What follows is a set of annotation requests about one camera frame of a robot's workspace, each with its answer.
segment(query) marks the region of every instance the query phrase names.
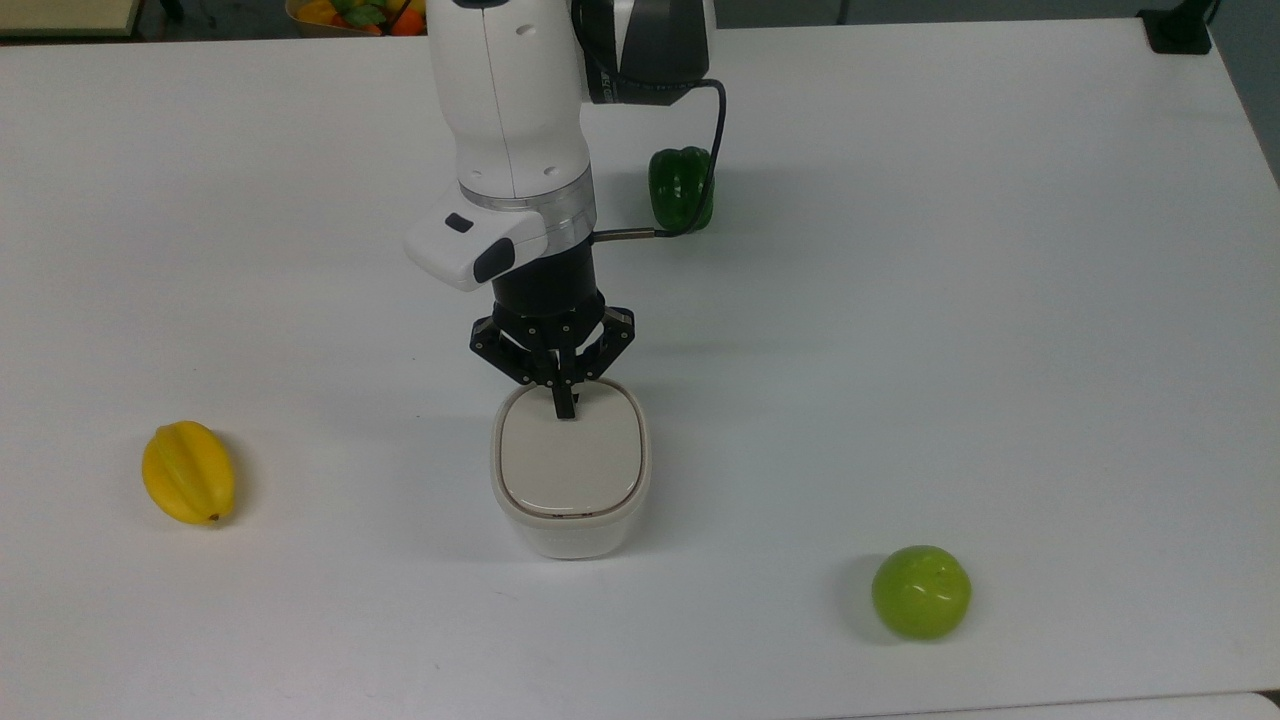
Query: black mount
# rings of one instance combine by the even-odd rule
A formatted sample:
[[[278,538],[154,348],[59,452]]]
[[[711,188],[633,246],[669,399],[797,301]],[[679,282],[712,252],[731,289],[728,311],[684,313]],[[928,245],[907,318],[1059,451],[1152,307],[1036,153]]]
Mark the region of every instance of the black mount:
[[[1151,49],[1161,55],[1208,55],[1213,41],[1208,37],[1204,13],[1212,3],[1184,0],[1172,10],[1139,10]]]
[[[550,388],[561,420],[576,415],[573,384],[598,379],[635,340],[631,310],[609,307],[595,288],[590,240],[497,278],[494,295],[471,350],[520,384]]]

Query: white table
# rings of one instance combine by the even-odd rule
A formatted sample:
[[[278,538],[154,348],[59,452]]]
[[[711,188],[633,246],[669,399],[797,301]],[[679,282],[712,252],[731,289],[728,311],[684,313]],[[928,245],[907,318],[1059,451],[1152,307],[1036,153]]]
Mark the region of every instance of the white table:
[[[426,40],[0,47],[0,716],[831,717],[1280,687],[1280,192],[1137,20],[722,32],[716,220],[598,249],[639,536],[522,547]],[[589,108],[600,227],[714,100]],[[242,507],[160,514],[191,418]],[[869,612],[914,543],[940,643]]]

